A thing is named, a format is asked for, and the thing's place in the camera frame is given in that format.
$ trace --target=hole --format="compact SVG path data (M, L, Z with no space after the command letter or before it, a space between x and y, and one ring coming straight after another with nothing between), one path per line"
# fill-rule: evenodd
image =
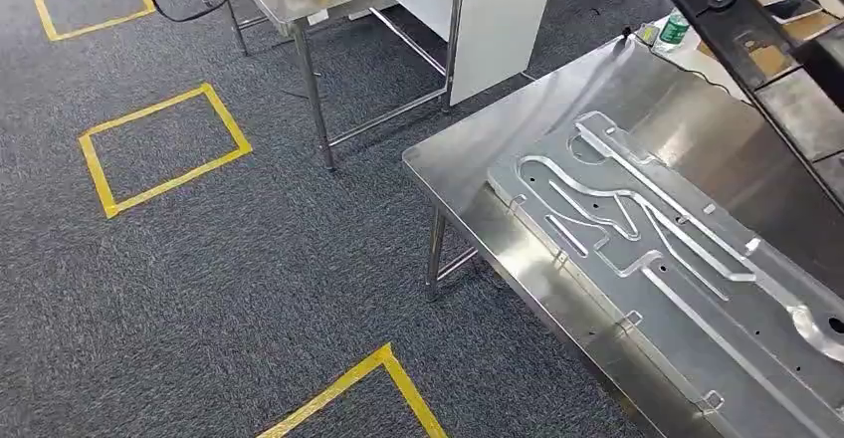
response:
M844 333L844 322L841 322L841 319L837 317L829 319L829 326L838 333Z

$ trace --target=machined metal plate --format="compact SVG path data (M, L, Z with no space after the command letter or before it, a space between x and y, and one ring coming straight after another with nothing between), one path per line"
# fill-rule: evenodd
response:
M488 178L721 433L844 436L844 302L609 117Z

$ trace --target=floor marking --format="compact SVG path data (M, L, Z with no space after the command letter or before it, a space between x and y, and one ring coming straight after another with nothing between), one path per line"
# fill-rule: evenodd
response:
M407 372L402 368L401 363L393 355L390 343L373 352L372 355L365 358L361 363L344 373L336 382L326 388L323 393L320 393L305 406L296 410L281 423L258 435L258 438L281 438L285 436L380 365L384 365L393 383L396 384L396 387L398 387L402 396L404 396L405 401L410 405L419 423L428 432L428 436L433 438L447 438L445 431L443 431L443 428L437 422L434 414L431 413L422 395L419 394L419 390L416 389L416 385L413 384L413 381L407 376Z
M66 40L68 38L78 37L80 35L84 35L95 30L113 27L114 25L117 25L119 23L134 20L135 18L148 15L155 11L155 6L152 5L152 0L141 1L143 2L143 10L139 12L133 13L125 17L114 18L106 22L97 23L96 25L91 25L90 27L80 28L78 30L74 30L68 33L56 32L56 26L53 25L53 19L50 17L50 12L47 11L47 4L44 2L44 0L35 0L35 8L36 10L38 10L38 16L41 17L41 23L42 25L44 25L44 31L47 32L47 38L49 38L53 42L57 42L59 40Z
M111 188L108 186L108 181L106 181L106 174L103 172L103 167L100 164L100 159L97 158L97 152L94 150L94 143L91 141L91 136L98 132L105 131L106 129L111 129L116 126L120 126L121 124L126 124L127 122L138 119L140 117L153 114L156 111L172 107L173 105L184 102L186 100L190 100L191 98L198 97L200 95L205 95L205 97L208 99L208 102L211 103L211 106L214 108L214 111L223 120L223 123L226 125L226 128L232 135L232 139L234 139L235 144L237 144L237 148L234 151L223 155L222 157L206 162L205 164L199 167L191 169L190 171L186 172L185 174L182 174L179 177L176 177L175 179L170 179L169 181L159 184L147 191L141 192L136 196L130 197L122 202L115 203L114 196L111 194ZM211 87L211 85L207 83L203 83L202 86L200 86L196 90L191 90L190 92L183 93L177 97L173 97L159 104L147 107L145 109L141 109L140 111L127 114L126 116L122 116L117 119L104 122L102 124L98 124L92 127L91 129L85 131L80 136L79 142L80 146L82 147L83 155L85 156L85 161L88 164L88 169L91 171L91 178L94 181L94 187L97 189L97 195L100 197L100 203L103 205L105 217L109 219L116 216L121 211L124 211L132 206L136 206L137 204L140 204L143 201L155 197L158 194L169 191L174 187L180 186L197 176L205 174L206 172L212 169L220 167L223 164L233 161L238 157L252 151L252 145L250 145L249 141L246 140L246 137L244 137L243 132L241 132L240 130L240 127L237 126L231 114L223 105L223 102L220 101L220 98L214 92L214 89Z

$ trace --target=water bottle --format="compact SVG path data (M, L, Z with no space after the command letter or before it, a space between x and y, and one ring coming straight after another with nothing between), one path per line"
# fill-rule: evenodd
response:
M689 22L676 8L671 11L668 21L662 27L662 32L654 45L654 50L659 53L669 53L677 49L683 43L683 37L689 31Z

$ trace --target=metal table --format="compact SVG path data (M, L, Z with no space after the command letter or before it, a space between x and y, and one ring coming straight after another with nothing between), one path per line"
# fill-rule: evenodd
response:
M331 154L331 148L348 140L358 134L372 129L384 122L387 122L400 114L412 110L416 107L429 103L440 97L446 99L451 95L452 85L454 81L454 60L457 53L457 38L459 35L460 26L460 12L463 5L463 0L452 0L452 15L451 27L449 37L448 56L445 67L440 66L430 55L428 55L420 46L413 42L404 32L397 26L393 25L386 17L377 11L377 8L383 7L392 0L254 0L266 17L279 29L285 37L292 37L296 41L297 51L299 53L300 68L305 80L308 98L311 102L312 116L316 124L316 136L318 147L322 151L322 158L325 166L329 169L334 168L334 159ZM308 38L306 30L311 23L319 21L345 17L351 14L359 13L369 10L379 20L384 22L387 27L407 43L413 50L422 56L430 65L432 65L438 72L445 76L445 85L443 88L435 92L424 95L407 105L394 109L377 118L364 122L363 124L339 134L334 138L329 138L325 121L322 117L322 108L319 101L319 94L317 91L317 81L314 75L314 65L311 60L311 51L308 45ZM234 30L236 35L240 35L241 28L238 26L237 20L234 19L234 13L229 6L229 13L232 15L235 23Z
M405 165L436 211L426 287L435 297L444 273L472 254L440 269L447 221L557 336L580 347L598 376L641 412L642 423L668 436L720 436L702 419L701 404L691 403L642 352L635 328L599 305L600 291L559 267L486 182L502 154L592 110L613 118L746 227L844 295L844 218L781 138L754 109L634 40L604 45L405 151ZM751 400L746 406L748 419L758 420Z

